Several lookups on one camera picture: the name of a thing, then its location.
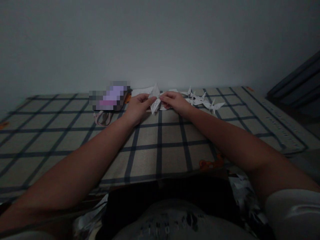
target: paper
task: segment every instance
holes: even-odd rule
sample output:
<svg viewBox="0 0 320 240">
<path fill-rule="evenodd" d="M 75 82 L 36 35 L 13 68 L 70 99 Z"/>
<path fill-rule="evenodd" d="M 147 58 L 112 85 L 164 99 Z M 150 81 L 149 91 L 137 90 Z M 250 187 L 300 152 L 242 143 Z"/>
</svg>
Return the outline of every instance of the paper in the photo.
<svg viewBox="0 0 320 240">
<path fill-rule="evenodd" d="M 216 114 L 216 110 L 220 109 L 225 103 L 217 103 L 216 105 L 212 106 L 211 109 L 213 110 L 213 114 Z"/>
<path fill-rule="evenodd" d="M 207 92 L 205 92 L 203 95 L 202 95 L 202 97 L 201 97 L 201 99 L 204 101 L 204 97 L 206 96 L 206 93 Z"/>
<path fill-rule="evenodd" d="M 77 218 L 77 226 L 78 226 L 78 229 L 81 230 L 83 228 L 85 228 L 92 220 L 93 218 L 103 209 L 103 207 L 107 204 L 107 201 L 108 201 L 108 196 L 109 194 L 107 193 L 101 200 L 100 202 L 95 206 L 99 206 L 101 205 L 100 207 L 98 207 L 96 210 L 93 210 L 91 212 L 88 212 L 86 213 L 85 215 L 81 216 L 81 217 L 78 217 Z"/>
<path fill-rule="evenodd" d="M 193 100 L 193 104 L 194 104 L 195 106 L 197 106 L 197 105 L 203 104 L 203 102 L 200 101 L 199 99 L 195 99 L 195 100 Z"/>
<path fill-rule="evenodd" d="M 150 94 L 152 92 L 152 90 L 153 90 L 153 87 L 143 88 L 143 89 L 133 89 L 131 92 L 131 96 L 134 97 L 134 96 L 137 96 L 138 94 L 141 94 L 141 93 Z"/>
<path fill-rule="evenodd" d="M 154 114 L 158 110 L 159 104 L 161 103 L 159 96 L 160 96 L 160 90 L 159 90 L 158 84 L 156 83 L 149 95 L 149 98 L 151 97 L 157 98 L 157 100 L 150 106 L 152 114 Z"/>
<path fill-rule="evenodd" d="M 190 97 L 190 94 L 191 94 L 191 86 L 189 87 L 188 92 L 180 92 L 180 93 L 183 94 L 183 95 L 186 95 L 186 96 Z"/>
<path fill-rule="evenodd" d="M 186 101 L 187 101 L 188 103 L 190 103 L 190 104 L 191 104 L 191 106 L 193 106 L 193 100 L 192 100 L 192 99 L 190 99 L 190 98 L 186 98 Z"/>
</svg>

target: finger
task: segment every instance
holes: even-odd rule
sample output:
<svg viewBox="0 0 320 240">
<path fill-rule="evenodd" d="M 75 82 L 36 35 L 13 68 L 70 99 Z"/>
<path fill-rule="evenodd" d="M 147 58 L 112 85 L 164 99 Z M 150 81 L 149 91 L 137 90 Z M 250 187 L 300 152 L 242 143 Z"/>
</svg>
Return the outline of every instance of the finger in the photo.
<svg viewBox="0 0 320 240">
<path fill-rule="evenodd" d="M 145 100 L 148 99 L 149 97 L 149 94 L 147 93 L 141 93 L 141 94 L 138 94 L 137 96 L 135 96 L 140 102 L 143 102 Z"/>
<path fill-rule="evenodd" d="M 167 103 L 167 104 L 170 104 L 170 105 L 172 105 L 172 103 L 173 103 L 173 99 L 172 98 L 170 98 L 170 97 L 166 97 L 166 96 L 163 96 L 163 94 L 160 96 L 160 100 L 161 101 L 163 101 L 163 102 L 165 102 L 165 103 Z"/>
<path fill-rule="evenodd" d="M 145 105 L 146 108 L 148 108 L 154 101 L 157 100 L 156 97 L 149 98 L 147 101 L 143 102 L 142 104 Z"/>
<path fill-rule="evenodd" d="M 169 91 L 169 92 L 163 93 L 161 96 L 170 97 L 170 98 L 176 98 L 179 95 L 181 96 L 180 93 Z"/>
</svg>

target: blue stripe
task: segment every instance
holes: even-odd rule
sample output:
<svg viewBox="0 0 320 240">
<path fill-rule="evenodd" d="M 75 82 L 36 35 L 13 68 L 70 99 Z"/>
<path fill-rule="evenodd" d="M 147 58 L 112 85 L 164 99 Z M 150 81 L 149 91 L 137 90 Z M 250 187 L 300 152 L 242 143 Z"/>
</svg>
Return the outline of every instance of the blue stripe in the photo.
<svg viewBox="0 0 320 240">
<path fill-rule="evenodd" d="M 272 136 L 274 137 L 274 139 L 276 139 L 276 141 L 279 143 L 279 146 L 282 148 L 282 149 L 286 149 L 286 145 L 284 145 L 280 139 L 277 137 L 277 135 L 275 135 L 261 120 L 260 118 L 258 118 L 254 112 L 248 107 L 248 105 L 242 100 L 242 98 L 240 96 L 238 96 L 238 94 L 232 89 L 230 88 L 230 90 L 235 94 L 235 96 L 242 102 L 244 103 L 244 105 L 246 106 L 247 110 L 256 117 L 257 121 L 261 124 L 261 126 L 263 126 L 263 128 Z"/>
<path fill-rule="evenodd" d="M 130 155 L 129 155 L 129 159 L 128 159 L 126 172 L 124 174 L 124 178 L 125 178 L 126 183 L 130 183 L 130 174 L 131 174 L 131 169 L 132 169 L 132 165 L 133 165 L 134 155 L 137 150 L 139 131 L 140 131 L 140 124 L 136 126 L 136 131 L 134 132 L 133 141 L 132 141 L 132 147 L 130 147 L 128 149 L 128 151 L 130 151 Z"/>
<path fill-rule="evenodd" d="M 69 105 L 69 103 L 72 100 L 70 100 L 69 102 L 67 102 L 62 108 L 61 110 L 63 110 L 65 107 L 67 107 Z M 42 128 L 42 129 L 46 129 L 57 117 L 59 114 L 56 114 L 55 116 L 53 116 L 51 118 L 51 120 Z M 41 135 L 42 132 L 39 132 L 37 135 L 35 135 L 28 143 L 27 145 L 18 153 L 14 156 L 14 158 L 11 160 L 10 163 L 7 164 L 7 166 L 1 171 L 0 173 L 0 177 L 3 176 L 15 163 L 16 161 L 23 156 L 23 154 L 25 154 L 25 151 L 38 139 L 38 137 Z"/>
<path fill-rule="evenodd" d="M 55 142 L 55 144 L 52 146 L 52 148 L 50 149 L 49 152 L 54 152 L 56 150 L 56 148 L 59 146 L 59 144 L 62 142 L 62 140 L 64 139 L 64 137 L 68 134 L 69 130 L 71 129 L 71 127 L 74 125 L 74 123 L 78 120 L 78 118 L 81 115 L 81 111 L 84 111 L 84 109 L 88 106 L 89 101 L 87 101 L 84 106 L 81 108 L 81 110 L 79 111 L 79 113 L 74 117 L 74 119 L 71 121 L 71 123 L 69 124 L 69 126 L 67 127 L 67 129 L 63 132 L 63 134 L 59 137 L 59 139 Z M 46 163 L 46 161 L 49 159 L 51 155 L 48 154 L 44 157 L 44 159 L 39 163 L 39 165 L 36 167 L 36 169 L 32 172 L 32 174 L 27 178 L 27 180 L 23 183 L 24 186 L 28 186 L 29 183 L 32 181 L 32 179 L 34 178 L 34 176 L 38 173 L 38 171 L 42 168 L 42 166 Z"/>
<path fill-rule="evenodd" d="M 226 103 L 230 105 L 230 103 L 229 103 L 229 101 L 227 100 L 227 98 L 224 97 L 224 96 L 222 96 L 222 97 L 223 97 L 223 99 L 226 101 Z M 244 128 L 247 132 L 249 132 L 249 133 L 252 134 L 251 130 L 247 127 L 247 125 L 244 124 L 244 122 L 241 120 L 239 114 L 233 109 L 233 107 L 230 107 L 230 109 L 231 109 L 231 111 L 233 112 L 233 114 L 236 115 L 236 116 L 239 118 L 239 122 L 240 122 L 240 124 L 243 126 L 243 128 Z"/>
<path fill-rule="evenodd" d="M 179 123 L 180 123 L 181 137 L 182 137 L 182 141 L 183 141 L 183 150 L 184 150 L 184 155 L 185 155 L 185 158 L 186 158 L 187 170 L 189 172 L 189 171 L 192 171 L 193 168 L 192 168 L 190 151 L 189 151 L 189 147 L 188 147 L 188 140 L 187 140 L 187 136 L 186 136 L 186 131 L 184 129 L 183 119 L 180 116 L 180 114 L 179 114 Z"/>
<path fill-rule="evenodd" d="M 13 112 L 9 112 L 8 116 L 6 116 L 5 118 L 3 118 L 0 122 L 5 122 L 7 121 L 12 115 L 14 115 L 17 111 L 20 111 L 22 108 L 24 108 L 25 106 L 27 106 L 29 103 L 32 102 L 32 100 L 34 100 L 37 96 L 34 96 L 33 98 L 30 98 L 29 101 L 27 101 L 25 104 L 23 104 L 22 106 L 20 106 L 19 108 L 17 108 L 15 111 Z"/>
<path fill-rule="evenodd" d="M 48 101 L 45 105 L 43 105 L 38 111 L 42 111 L 46 106 L 48 106 L 51 103 L 51 101 Z M 23 126 L 25 126 L 35 115 L 33 115 L 31 118 L 29 118 L 28 120 L 26 120 L 22 125 L 20 125 L 20 128 L 22 128 Z M 15 134 L 15 132 L 13 132 L 12 134 L 10 134 L 6 140 L 8 141 L 13 135 Z M 25 146 L 24 148 L 14 156 L 14 158 L 5 166 L 5 168 L 0 172 L 0 177 L 2 177 L 16 162 L 17 160 L 20 158 L 20 156 L 36 141 L 36 139 L 38 138 L 38 136 L 41 133 L 38 133 L 37 135 L 35 135 Z"/>
<path fill-rule="evenodd" d="M 265 106 L 263 106 L 251 93 L 249 93 L 244 87 L 242 87 L 242 89 L 246 91 L 249 96 L 251 96 L 261 107 L 263 107 L 271 116 L 273 116 L 276 121 L 278 121 L 285 129 L 287 129 L 288 132 L 290 132 L 304 146 L 303 151 L 309 149 L 309 147 L 294 132 L 292 132 L 291 129 L 289 129 L 284 123 L 278 120 L 278 118 L 275 117 L 273 113 L 270 112 Z"/>
</svg>

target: white paper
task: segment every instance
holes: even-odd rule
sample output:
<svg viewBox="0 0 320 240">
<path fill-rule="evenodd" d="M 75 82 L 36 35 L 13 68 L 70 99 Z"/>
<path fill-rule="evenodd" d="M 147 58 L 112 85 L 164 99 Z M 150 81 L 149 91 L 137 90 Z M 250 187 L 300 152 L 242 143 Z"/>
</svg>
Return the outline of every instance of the white paper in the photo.
<svg viewBox="0 0 320 240">
<path fill-rule="evenodd" d="M 157 97 L 158 98 L 159 96 L 160 96 L 160 90 L 159 90 L 158 84 L 156 83 L 154 85 L 154 87 L 152 88 L 152 91 L 151 91 L 151 93 L 150 93 L 148 98 L 151 98 L 151 97 Z"/>
<path fill-rule="evenodd" d="M 151 113 L 154 114 L 155 112 L 158 111 L 159 104 L 161 103 L 160 98 L 157 98 L 157 100 L 150 106 L 151 108 Z"/>
<path fill-rule="evenodd" d="M 165 111 L 165 110 L 168 110 L 168 109 L 166 109 L 166 108 L 164 107 L 164 105 L 163 105 L 163 104 L 161 104 L 161 106 L 160 106 L 159 110 L 161 110 L 161 111 Z"/>
<path fill-rule="evenodd" d="M 181 94 L 183 94 L 183 95 L 186 95 L 186 96 L 190 97 L 190 94 L 191 94 L 191 86 L 189 87 L 188 92 L 179 92 L 179 93 L 181 93 Z"/>
<path fill-rule="evenodd" d="M 189 87 L 188 95 L 190 95 L 190 93 L 191 93 L 191 86 Z"/>
<path fill-rule="evenodd" d="M 187 101 L 188 103 L 190 103 L 191 105 L 193 104 L 193 100 L 190 99 L 190 98 L 186 98 L 186 101 Z"/>
<path fill-rule="evenodd" d="M 103 209 L 103 207 L 107 204 L 108 196 L 109 196 L 109 194 L 107 193 L 95 207 L 99 206 L 100 204 L 102 204 L 104 202 L 105 202 L 105 204 L 102 204 L 96 210 L 93 210 L 92 212 L 88 212 L 85 215 L 77 218 L 79 230 L 86 227 L 90 223 L 90 221 Z"/>
<path fill-rule="evenodd" d="M 203 102 L 202 103 L 206 108 L 210 109 L 210 103 L 209 102 Z"/>
<path fill-rule="evenodd" d="M 194 104 L 195 106 L 197 106 L 197 105 L 203 104 L 203 102 L 200 101 L 199 99 L 195 99 L 195 100 L 193 100 L 193 104 Z"/>
<path fill-rule="evenodd" d="M 247 180 L 248 178 L 244 175 L 240 175 L 240 174 L 237 174 L 237 176 L 243 181 L 243 180 Z"/>
<path fill-rule="evenodd" d="M 152 97 L 157 98 L 157 100 L 150 106 L 152 114 L 154 114 L 158 110 L 159 104 L 161 103 L 159 96 L 160 96 L 160 90 L 159 90 L 158 84 L 156 83 L 149 95 L 149 98 L 152 98 Z"/>
<path fill-rule="evenodd" d="M 213 114 L 216 114 L 216 110 L 220 109 L 225 103 L 217 103 L 216 105 L 212 106 L 211 109 L 213 110 Z"/>
<path fill-rule="evenodd" d="M 202 95 L 202 97 L 201 97 L 203 100 L 204 100 L 204 97 L 206 96 L 206 93 L 207 93 L 207 92 L 205 92 L 205 93 Z"/>
<path fill-rule="evenodd" d="M 133 89 L 131 96 L 134 97 L 134 96 L 137 96 L 138 94 L 141 94 L 141 93 L 150 94 L 152 92 L 152 90 L 153 90 L 153 87 L 143 88 L 143 89 Z"/>
</svg>

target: plaid bedsheet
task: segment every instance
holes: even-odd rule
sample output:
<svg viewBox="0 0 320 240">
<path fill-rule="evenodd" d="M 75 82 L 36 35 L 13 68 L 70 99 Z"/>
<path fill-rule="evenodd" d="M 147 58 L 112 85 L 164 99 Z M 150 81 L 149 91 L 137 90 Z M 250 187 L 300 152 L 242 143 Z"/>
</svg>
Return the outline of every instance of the plaid bedsheet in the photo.
<svg viewBox="0 0 320 240">
<path fill-rule="evenodd" d="M 214 98 L 215 103 L 225 102 L 216 117 L 245 129 L 284 154 L 320 148 L 319 139 L 250 88 L 194 91 L 199 96 L 207 92 L 209 102 Z M 203 105 L 197 107 L 208 112 Z M 112 121 L 126 108 L 114 114 Z M 37 95 L 10 112 L 3 119 L 10 124 L 0 131 L 0 202 L 21 195 L 57 162 L 104 129 L 95 125 L 92 113 L 85 93 Z M 217 153 L 191 122 L 172 109 L 155 116 L 147 113 L 95 191 L 199 170 L 201 160 L 213 162 Z"/>
</svg>

